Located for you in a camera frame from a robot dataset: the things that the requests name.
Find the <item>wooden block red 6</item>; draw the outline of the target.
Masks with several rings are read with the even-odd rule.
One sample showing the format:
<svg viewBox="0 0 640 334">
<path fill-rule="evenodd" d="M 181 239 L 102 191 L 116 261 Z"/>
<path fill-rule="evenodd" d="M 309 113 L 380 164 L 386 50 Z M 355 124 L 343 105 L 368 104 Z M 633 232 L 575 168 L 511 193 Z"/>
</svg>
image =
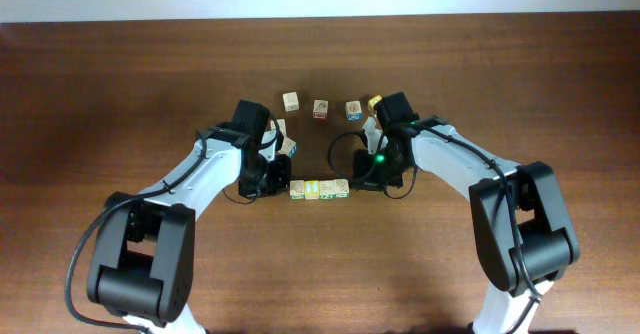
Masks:
<svg viewBox="0 0 640 334">
<path fill-rule="evenodd" d="M 313 105 L 312 115 L 314 119 L 326 120 L 328 116 L 329 102 L 316 99 Z"/>
</svg>

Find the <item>wooden block red Y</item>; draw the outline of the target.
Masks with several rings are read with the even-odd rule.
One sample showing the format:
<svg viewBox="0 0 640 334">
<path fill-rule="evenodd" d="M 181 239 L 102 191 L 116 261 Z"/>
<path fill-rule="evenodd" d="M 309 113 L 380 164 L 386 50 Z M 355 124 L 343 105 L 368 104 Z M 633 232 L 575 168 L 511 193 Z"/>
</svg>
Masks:
<svg viewBox="0 0 640 334">
<path fill-rule="evenodd" d="M 276 119 L 270 121 L 270 129 L 275 134 L 279 134 L 281 137 L 286 138 L 286 123 L 284 119 Z"/>
</svg>

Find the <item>wooden block yellow O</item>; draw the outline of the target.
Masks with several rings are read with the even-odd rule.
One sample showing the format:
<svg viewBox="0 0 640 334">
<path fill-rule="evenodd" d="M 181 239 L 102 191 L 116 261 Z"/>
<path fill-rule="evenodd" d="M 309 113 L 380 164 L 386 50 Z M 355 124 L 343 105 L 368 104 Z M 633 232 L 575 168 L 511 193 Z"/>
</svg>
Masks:
<svg viewBox="0 0 640 334">
<path fill-rule="evenodd" d="M 376 114 L 376 109 L 375 109 L 375 105 L 380 102 L 382 100 L 382 96 L 381 95 L 376 95 L 374 97 L 372 97 L 367 104 L 368 110 L 375 115 Z"/>
</svg>

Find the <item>wooden block yellow top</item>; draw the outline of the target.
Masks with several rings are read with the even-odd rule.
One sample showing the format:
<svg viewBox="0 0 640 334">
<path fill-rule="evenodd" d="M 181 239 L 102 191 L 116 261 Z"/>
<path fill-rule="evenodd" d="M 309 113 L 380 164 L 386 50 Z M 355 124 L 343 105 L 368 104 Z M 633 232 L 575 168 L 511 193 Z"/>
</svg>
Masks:
<svg viewBox="0 0 640 334">
<path fill-rule="evenodd" d="M 304 182 L 304 195 L 307 200 L 320 198 L 320 185 L 318 180 L 308 180 Z"/>
</svg>

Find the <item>wooden block letter J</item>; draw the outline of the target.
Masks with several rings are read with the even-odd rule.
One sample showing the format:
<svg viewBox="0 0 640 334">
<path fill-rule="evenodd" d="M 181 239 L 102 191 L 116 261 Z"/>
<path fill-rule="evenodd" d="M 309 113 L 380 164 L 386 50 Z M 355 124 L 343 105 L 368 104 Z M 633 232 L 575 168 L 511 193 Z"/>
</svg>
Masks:
<svg viewBox="0 0 640 334">
<path fill-rule="evenodd" d="M 319 182 L 319 195 L 323 200 L 334 199 L 336 197 L 335 184 L 333 180 L 322 180 Z"/>
</svg>

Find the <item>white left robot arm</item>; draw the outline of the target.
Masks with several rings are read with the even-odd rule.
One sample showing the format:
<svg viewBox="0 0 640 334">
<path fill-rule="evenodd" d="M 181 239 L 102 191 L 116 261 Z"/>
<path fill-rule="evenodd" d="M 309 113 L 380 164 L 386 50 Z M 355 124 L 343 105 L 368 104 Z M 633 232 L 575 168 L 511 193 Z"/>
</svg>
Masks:
<svg viewBox="0 0 640 334">
<path fill-rule="evenodd" d="M 261 104 L 241 100 L 232 119 L 197 135 L 189 155 L 163 179 L 131 195 L 113 193 L 89 227 L 96 243 L 87 297 L 140 333 L 202 333 L 187 301 L 194 269 L 195 224 L 236 183 L 253 202 L 287 190 L 283 136 Z"/>
</svg>

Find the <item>wooden block red I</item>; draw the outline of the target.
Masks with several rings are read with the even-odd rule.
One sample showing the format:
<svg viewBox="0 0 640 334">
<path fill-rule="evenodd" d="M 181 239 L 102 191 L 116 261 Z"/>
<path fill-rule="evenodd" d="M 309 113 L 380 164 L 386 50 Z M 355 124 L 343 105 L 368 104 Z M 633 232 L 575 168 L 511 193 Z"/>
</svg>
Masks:
<svg viewBox="0 0 640 334">
<path fill-rule="evenodd" d="M 349 181 L 347 179 L 334 179 L 334 193 L 336 198 L 347 198 L 350 192 Z"/>
</svg>

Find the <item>wooden block green R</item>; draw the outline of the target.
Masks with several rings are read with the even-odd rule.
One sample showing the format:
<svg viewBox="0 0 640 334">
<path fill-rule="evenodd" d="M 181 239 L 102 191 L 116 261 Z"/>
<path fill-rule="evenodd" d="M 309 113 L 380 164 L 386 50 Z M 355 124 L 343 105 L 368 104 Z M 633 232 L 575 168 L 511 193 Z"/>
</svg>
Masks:
<svg viewBox="0 0 640 334">
<path fill-rule="evenodd" d="M 289 196 L 292 200 L 300 200 L 305 198 L 305 181 L 291 180 L 289 185 Z"/>
</svg>

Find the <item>wooden block blue D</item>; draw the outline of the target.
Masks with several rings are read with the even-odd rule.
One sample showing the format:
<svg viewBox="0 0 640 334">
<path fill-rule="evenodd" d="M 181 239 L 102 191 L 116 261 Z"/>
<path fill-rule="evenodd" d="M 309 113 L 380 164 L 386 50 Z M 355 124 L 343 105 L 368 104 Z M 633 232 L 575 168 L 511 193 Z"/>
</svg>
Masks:
<svg viewBox="0 0 640 334">
<path fill-rule="evenodd" d="M 345 113 L 348 121 L 358 121 L 362 119 L 362 108 L 359 101 L 348 101 L 345 103 Z"/>
</svg>

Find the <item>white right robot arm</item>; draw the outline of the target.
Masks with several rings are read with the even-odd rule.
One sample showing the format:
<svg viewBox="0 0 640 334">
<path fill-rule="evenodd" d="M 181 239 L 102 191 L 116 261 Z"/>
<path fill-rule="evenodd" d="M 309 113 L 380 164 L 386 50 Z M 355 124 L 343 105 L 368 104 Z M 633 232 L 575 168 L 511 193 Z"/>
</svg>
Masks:
<svg viewBox="0 0 640 334">
<path fill-rule="evenodd" d="M 420 117 L 404 93 L 376 96 L 357 135 L 352 188 L 386 193 L 405 171 L 435 175 L 468 200 L 489 285 L 472 333 L 526 333 L 543 295 L 580 256 L 553 169 L 502 159 L 447 121 Z"/>
</svg>

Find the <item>wooden block red E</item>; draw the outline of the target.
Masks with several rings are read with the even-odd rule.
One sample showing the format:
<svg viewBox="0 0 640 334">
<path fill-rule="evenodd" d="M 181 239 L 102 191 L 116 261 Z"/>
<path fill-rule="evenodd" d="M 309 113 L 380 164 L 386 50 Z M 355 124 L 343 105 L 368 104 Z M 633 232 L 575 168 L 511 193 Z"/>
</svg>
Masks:
<svg viewBox="0 0 640 334">
<path fill-rule="evenodd" d="M 282 98 L 286 112 L 297 111 L 300 109 L 300 103 L 296 92 L 284 93 Z"/>
</svg>

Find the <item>wooden block blue L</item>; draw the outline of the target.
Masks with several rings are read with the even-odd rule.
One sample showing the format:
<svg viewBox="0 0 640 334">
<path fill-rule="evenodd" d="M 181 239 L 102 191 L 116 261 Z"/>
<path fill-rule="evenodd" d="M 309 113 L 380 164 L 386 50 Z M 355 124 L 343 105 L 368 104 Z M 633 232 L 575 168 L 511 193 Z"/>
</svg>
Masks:
<svg viewBox="0 0 640 334">
<path fill-rule="evenodd" d="M 289 158 L 293 158 L 298 150 L 297 143 L 290 139 L 289 137 L 285 137 L 281 149 L 278 151 L 279 154 L 287 155 Z"/>
</svg>

